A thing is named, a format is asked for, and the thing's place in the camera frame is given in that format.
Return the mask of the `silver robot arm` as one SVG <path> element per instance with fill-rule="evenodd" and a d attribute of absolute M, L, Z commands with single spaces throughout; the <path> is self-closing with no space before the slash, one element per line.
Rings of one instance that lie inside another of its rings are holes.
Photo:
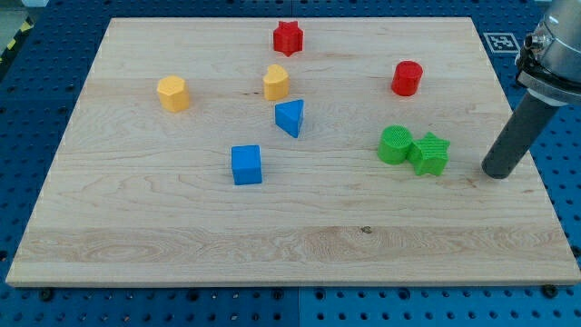
<path fill-rule="evenodd" d="M 517 82 L 560 103 L 580 104 L 580 0 L 555 0 L 516 60 Z"/>

